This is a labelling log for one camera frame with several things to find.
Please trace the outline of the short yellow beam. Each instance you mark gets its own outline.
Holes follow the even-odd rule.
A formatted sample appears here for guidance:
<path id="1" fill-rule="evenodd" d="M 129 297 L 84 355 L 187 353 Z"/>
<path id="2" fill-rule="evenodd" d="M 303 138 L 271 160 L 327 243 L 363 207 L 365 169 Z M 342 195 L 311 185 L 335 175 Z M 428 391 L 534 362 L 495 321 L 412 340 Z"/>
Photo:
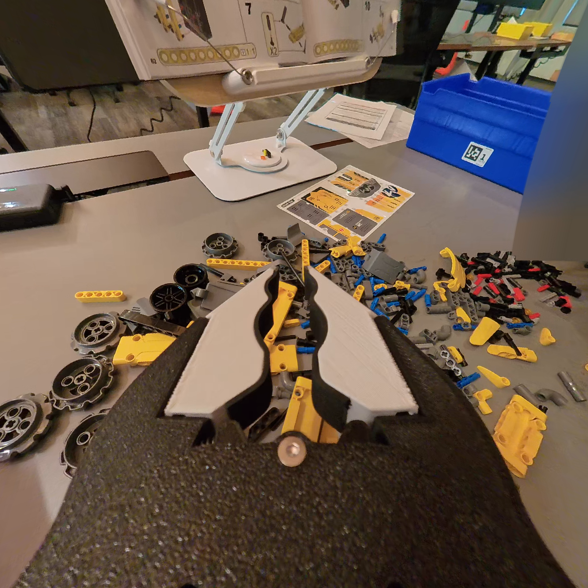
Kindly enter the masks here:
<path id="1" fill-rule="evenodd" d="M 127 300 L 122 290 L 83 290 L 75 293 L 75 299 L 85 304 L 118 303 Z"/>

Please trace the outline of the black board panel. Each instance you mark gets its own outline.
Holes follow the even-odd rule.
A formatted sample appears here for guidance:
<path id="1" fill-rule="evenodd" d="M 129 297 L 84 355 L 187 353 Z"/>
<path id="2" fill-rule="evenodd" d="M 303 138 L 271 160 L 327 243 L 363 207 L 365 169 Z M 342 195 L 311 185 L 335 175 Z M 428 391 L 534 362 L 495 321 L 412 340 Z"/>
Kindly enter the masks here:
<path id="1" fill-rule="evenodd" d="M 105 1 L 1 1 L 1 61 L 29 92 L 139 83 Z"/>

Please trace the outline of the dark grey wheel hub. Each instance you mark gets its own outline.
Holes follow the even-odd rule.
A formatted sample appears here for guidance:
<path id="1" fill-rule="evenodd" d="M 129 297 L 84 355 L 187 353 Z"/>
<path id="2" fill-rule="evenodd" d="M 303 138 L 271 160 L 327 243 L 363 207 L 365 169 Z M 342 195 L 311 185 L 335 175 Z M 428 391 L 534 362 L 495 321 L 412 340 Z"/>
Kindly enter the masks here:
<path id="1" fill-rule="evenodd" d="M 269 261 L 290 261 L 297 258 L 296 246 L 286 239 L 271 239 L 262 247 L 262 254 Z"/>
<path id="2" fill-rule="evenodd" d="M 212 233 L 202 242 L 202 252 L 213 259 L 230 259 L 237 253 L 238 248 L 238 241 L 222 232 Z"/>

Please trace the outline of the yellow sticker sheet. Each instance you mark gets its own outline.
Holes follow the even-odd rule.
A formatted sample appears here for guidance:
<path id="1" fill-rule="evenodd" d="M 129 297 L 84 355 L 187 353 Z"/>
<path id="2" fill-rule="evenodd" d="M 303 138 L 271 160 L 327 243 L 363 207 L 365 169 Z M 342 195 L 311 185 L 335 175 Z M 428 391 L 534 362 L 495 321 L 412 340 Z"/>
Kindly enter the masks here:
<path id="1" fill-rule="evenodd" d="M 366 239 L 414 195 L 404 187 L 348 165 L 277 208 L 325 236 Z"/>

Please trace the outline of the white book stand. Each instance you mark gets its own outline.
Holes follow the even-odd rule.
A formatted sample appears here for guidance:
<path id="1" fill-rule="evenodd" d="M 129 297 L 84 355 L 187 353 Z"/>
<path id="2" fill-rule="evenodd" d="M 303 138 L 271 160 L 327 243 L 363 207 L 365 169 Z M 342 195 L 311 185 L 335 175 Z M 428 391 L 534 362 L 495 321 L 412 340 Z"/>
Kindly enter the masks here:
<path id="1" fill-rule="evenodd" d="M 164 85 L 191 107 L 224 105 L 207 149 L 187 153 L 184 162 L 213 196 L 226 202 L 242 201 L 334 172 L 333 162 L 290 136 L 327 88 L 372 77 L 381 58 L 261 66 L 165 81 Z M 274 136 L 227 144 L 247 101 L 302 91 L 304 96 Z M 260 159 L 264 148 L 271 151 L 272 159 Z"/>

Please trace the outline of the black power adapter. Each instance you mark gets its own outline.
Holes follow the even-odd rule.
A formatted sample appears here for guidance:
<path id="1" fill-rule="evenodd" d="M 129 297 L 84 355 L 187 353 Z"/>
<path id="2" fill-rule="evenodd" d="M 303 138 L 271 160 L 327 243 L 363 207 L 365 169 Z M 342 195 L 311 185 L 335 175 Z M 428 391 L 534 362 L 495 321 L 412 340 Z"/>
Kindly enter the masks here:
<path id="1" fill-rule="evenodd" d="M 1 187 L 1 233 L 57 224 L 61 192 L 47 184 Z"/>

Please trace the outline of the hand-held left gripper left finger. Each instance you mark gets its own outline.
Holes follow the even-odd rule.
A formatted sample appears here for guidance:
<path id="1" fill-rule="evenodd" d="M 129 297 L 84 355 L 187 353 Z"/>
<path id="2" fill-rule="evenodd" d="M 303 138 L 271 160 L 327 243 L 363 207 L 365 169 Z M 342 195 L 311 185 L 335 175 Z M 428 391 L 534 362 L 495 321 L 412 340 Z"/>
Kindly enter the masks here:
<path id="1" fill-rule="evenodd" d="M 257 421 L 272 400 L 269 348 L 279 271 L 266 268 L 218 306 L 205 327 L 165 407 L 164 415 L 230 420 L 242 429 Z"/>

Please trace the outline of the yellow curved panel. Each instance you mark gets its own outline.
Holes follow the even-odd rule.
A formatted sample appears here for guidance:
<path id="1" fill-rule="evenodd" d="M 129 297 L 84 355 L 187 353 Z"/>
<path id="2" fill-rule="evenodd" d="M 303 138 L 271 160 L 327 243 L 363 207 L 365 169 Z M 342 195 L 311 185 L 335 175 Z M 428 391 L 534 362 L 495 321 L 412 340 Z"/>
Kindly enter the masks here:
<path id="1" fill-rule="evenodd" d="M 451 278 L 441 279 L 440 282 L 445 284 L 445 288 L 455 293 L 462 289 L 466 285 L 466 273 L 458 260 L 458 257 L 452 252 L 451 249 L 445 247 L 439 252 L 439 255 L 445 259 L 451 260 Z"/>

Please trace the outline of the pile of mixed toy bricks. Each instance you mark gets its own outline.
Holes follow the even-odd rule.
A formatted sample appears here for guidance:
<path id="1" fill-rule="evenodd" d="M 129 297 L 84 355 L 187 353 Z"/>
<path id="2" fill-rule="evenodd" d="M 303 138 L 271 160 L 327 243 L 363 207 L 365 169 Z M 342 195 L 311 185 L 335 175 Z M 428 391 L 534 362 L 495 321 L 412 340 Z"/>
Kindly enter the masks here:
<path id="1" fill-rule="evenodd" d="M 395 283 L 389 284 L 369 273 L 364 273 L 362 265 L 365 255 L 372 249 L 385 252 L 380 247 L 385 235 L 377 243 L 360 241 L 359 237 L 347 237 L 347 240 L 335 243 L 330 248 L 329 261 L 325 257 L 313 266 L 319 273 L 330 273 L 333 278 L 340 278 L 335 285 L 343 288 L 357 301 L 370 302 L 369 309 L 376 315 L 383 316 L 390 321 L 391 327 L 396 328 L 404 336 L 409 335 L 412 317 L 416 312 L 415 301 L 424 297 L 426 313 L 428 315 L 441 313 L 448 316 L 452 325 L 444 325 L 443 329 L 424 329 L 411 339 L 416 345 L 435 347 L 437 343 L 446 341 L 451 332 L 471 331 L 469 342 L 481 347 L 489 345 L 488 353 L 506 359 L 519 359 L 528 363 L 537 362 L 536 353 L 528 348 L 517 345 L 512 340 L 510 332 L 515 334 L 530 334 L 534 325 L 540 320 L 540 313 L 533 313 L 522 306 L 502 306 L 475 301 L 469 293 L 467 284 L 453 293 L 445 288 L 445 284 L 437 281 L 433 291 L 427 292 L 423 286 L 426 268 L 405 269 L 403 275 L 398 276 Z M 326 246 L 319 246 L 318 241 L 303 239 L 300 247 L 301 271 L 300 279 L 305 278 L 305 270 L 311 267 L 310 255 L 324 252 Z M 208 271 L 221 276 L 221 268 L 235 268 L 238 270 L 258 270 L 269 267 L 268 262 L 244 261 L 230 259 L 208 258 Z M 481 378 L 477 370 L 472 375 L 464 375 L 463 367 L 466 360 L 461 351 L 454 346 L 440 346 L 439 357 L 445 362 L 442 370 L 460 389 L 471 387 L 472 382 Z M 515 392 L 534 404 L 530 392 L 523 386 L 515 386 Z"/>

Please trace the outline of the yellow rounded panel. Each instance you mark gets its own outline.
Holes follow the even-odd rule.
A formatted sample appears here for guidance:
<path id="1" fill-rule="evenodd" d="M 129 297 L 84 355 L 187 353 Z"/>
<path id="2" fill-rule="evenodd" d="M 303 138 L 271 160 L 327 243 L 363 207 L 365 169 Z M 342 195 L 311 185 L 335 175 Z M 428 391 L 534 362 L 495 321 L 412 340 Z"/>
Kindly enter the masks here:
<path id="1" fill-rule="evenodd" d="M 115 350 L 115 366 L 148 366 L 163 353 L 176 338 L 167 334 L 148 333 L 124 336 Z"/>

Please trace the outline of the yellow bin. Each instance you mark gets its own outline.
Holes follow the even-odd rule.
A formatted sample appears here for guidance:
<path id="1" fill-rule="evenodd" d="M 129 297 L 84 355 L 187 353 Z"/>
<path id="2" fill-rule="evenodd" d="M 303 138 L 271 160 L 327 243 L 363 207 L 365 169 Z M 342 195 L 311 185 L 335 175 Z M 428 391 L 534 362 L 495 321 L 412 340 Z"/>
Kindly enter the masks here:
<path id="1" fill-rule="evenodd" d="M 528 40 L 533 34 L 534 24 L 516 21 L 501 22 L 496 30 L 496 36 L 509 40 Z"/>

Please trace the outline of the printed paper sheets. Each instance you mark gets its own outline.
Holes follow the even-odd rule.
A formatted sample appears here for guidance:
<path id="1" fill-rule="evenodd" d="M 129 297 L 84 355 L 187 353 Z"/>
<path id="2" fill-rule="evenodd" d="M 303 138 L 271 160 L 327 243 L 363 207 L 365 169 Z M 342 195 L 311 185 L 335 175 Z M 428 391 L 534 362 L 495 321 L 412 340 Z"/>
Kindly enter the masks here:
<path id="1" fill-rule="evenodd" d="M 306 118 L 307 123 L 337 132 L 366 148 L 406 140 L 413 120 L 414 113 L 398 105 L 340 93 Z"/>

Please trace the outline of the yellow pointed wedge piece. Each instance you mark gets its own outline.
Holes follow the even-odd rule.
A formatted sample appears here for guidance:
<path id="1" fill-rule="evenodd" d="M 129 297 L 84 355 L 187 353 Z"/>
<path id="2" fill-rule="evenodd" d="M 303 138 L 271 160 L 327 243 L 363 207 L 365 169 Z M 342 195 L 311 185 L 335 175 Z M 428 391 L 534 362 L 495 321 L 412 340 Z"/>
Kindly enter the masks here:
<path id="1" fill-rule="evenodd" d="M 498 389 L 503 389 L 511 386 L 511 381 L 505 377 L 500 376 L 494 371 L 489 370 L 488 368 L 478 365 L 476 366 L 479 373 L 487 378 L 489 382 Z"/>

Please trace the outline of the heap of black red pins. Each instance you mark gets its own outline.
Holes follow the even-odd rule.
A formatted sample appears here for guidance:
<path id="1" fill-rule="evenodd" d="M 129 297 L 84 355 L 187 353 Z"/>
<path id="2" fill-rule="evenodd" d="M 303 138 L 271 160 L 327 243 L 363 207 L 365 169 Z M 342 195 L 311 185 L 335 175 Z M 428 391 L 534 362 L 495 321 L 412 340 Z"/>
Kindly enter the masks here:
<path id="1" fill-rule="evenodd" d="M 563 271 L 540 260 L 520 260 L 511 252 L 474 256 L 461 254 L 458 262 L 466 272 L 466 284 L 475 301 L 506 306 L 522 306 L 527 298 L 524 282 L 535 282 L 537 292 L 551 295 L 554 306 L 562 312 L 572 310 L 573 299 L 582 290 L 562 278 Z"/>

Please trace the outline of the long yellow panel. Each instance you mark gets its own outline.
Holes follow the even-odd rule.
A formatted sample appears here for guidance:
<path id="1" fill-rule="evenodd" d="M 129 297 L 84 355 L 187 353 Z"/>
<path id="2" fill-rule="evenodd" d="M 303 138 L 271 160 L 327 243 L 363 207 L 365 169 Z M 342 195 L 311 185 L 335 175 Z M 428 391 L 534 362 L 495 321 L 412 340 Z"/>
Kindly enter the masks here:
<path id="1" fill-rule="evenodd" d="M 293 284 L 285 283 L 283 281 L 279 281 L 278 283 L 277 298 L 272 306 L 273 326 L 269 330 L 268 334 L 264 337 L 264 342 L 269 350 L 272 349 L 277 335 L 283 327 L 297 290 L 298 288 Z"/>

